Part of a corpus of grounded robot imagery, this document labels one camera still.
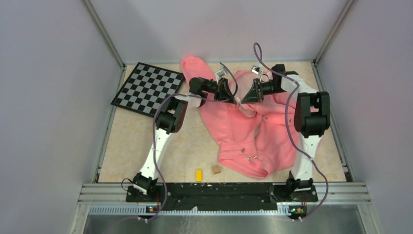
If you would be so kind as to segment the pink zip-up jacket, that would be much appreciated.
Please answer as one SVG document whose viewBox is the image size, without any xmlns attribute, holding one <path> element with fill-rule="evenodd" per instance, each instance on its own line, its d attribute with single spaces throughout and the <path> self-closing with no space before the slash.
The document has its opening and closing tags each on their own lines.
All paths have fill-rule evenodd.
<svg viewBox="0 0 413 234">
<path fill-rule="evenodd" d="M 287 94 L 267 95 L 263 103 L 242 104 L 253 79 L 251 71 L 238 70 L 237 104 L 207 102 L 199 108 L 202 121 L 219 145 L 218 162 L 251 178 L 263 179 L 276 171 L 292 169 L 298 133 L 293 125 L 296 101 L 286 107 Z"/>
</svg>

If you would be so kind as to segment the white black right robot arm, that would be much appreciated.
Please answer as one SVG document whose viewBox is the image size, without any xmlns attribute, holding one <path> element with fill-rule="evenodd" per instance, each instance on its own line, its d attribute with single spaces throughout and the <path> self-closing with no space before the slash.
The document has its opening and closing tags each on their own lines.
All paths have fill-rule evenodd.
<svg viewBox="0 0 413 234">
<path fill-rule="evenodd" d="M 296 72 L 285 71 L 282 64 L 270 69 L 272 77 L 264 75 L 260 65 L 253 66 L 251 72 L 253 79 L 248 82 L 242 104 L 263 103 L 266 95 L 278 93 L 287 94 L 286 107 L 291 100 L 296 101 L 292 122 L 298 133 L 298 143 L 292 145 L 297 156 L 285 193 L 290 200 L 298 201 L 313 187 L 312 170 L 317 168 L 314 162 L 317 147 L 330 127 L 330 96 L 328 92 L 319 92 L 307 85 Z"/>
</svg>

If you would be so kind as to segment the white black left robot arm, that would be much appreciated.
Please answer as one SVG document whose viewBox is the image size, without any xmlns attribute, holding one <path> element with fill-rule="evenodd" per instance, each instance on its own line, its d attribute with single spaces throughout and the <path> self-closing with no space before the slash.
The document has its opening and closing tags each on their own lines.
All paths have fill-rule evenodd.
<svg viewBox="0 0 413 234">
<path fill-rule="evenodd" d="M 133 188 L 142 200 L 148 202 L 156 196 L 157 180 L 163 177 L 160 163 L 173 135 L 183 126 L 187 109 L 202 107 L 207 102 L 234 104 L 237 91 L 238 84 L 231 90 L 226 78 L 208 80 L 197 77 L 190 79 L 189 93 L 175 93 L 162 101 L 152 122 L 152 146 L 144 165 L 132 181 Z"/>
</svg>

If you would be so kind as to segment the small wooden cube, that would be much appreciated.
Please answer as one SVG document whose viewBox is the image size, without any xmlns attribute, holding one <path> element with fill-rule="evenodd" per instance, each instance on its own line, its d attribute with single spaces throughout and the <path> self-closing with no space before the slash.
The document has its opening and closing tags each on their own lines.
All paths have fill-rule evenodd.
<svg viewBox="0 0 413 234">
<path fill-rule="evenodd" d="M 221 167 L 219 165 L 212 166 L 212 172 L 213 172 L 214 175 L 220 174 L 221 173 Z"/>
</svg>

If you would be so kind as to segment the black white checkerboard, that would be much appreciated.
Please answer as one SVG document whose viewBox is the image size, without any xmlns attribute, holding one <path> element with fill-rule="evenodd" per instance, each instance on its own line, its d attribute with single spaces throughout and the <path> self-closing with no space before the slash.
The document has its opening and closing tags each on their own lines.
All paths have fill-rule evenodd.
<svg viewBox="0 0 413 234">
<path fill-rule="evenodd" d="M 162 101 L 180 90 L 184 75 L 169 69 L 138 63 L 113 98 L 111 105 L 154 117 Z"/>
</svg>

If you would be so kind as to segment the yellow toy block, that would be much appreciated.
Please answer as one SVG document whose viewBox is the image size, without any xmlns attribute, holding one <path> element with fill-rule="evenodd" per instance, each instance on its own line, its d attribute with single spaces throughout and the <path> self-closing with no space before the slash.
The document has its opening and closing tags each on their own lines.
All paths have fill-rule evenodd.
<svg viewBox="0 0 413 234">
<path fill-rule="evenodd" d="M 203 172 L 202 170 L 196 170 L 195 171 L 195 181 L 196 182 L 202 182 L 203 180 Z"/>
</svg>

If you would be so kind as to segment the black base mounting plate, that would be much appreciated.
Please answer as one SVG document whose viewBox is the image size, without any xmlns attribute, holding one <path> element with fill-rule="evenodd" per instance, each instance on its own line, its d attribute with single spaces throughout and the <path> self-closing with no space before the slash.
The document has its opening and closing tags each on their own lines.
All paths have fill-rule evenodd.
<svg viewBox="0 0 413 234">
<path fill-rule="evenodd" d="M 128 187 L 126 201 L 159 205 L 163 211 L 270 211 L 280 202 L 317 202 L 314 187 L 294 192 L 285 183 L 161 183 L 152 195 Z"/>
</svg>

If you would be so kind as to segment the aluminium frame rail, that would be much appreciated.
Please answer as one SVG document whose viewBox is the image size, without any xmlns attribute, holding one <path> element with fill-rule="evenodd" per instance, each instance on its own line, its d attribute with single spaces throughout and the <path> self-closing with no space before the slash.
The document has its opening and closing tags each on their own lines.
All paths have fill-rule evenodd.
<svg viewBox="0 0 413 234">
<path fill-rule="evenodd" d="M 289 197 L 284 183 L 157 184 L 152 195 L 128 183 L 82 186 L 72 234 L 381 234 L 367 187 L 315 183 Z"/>
</svg>

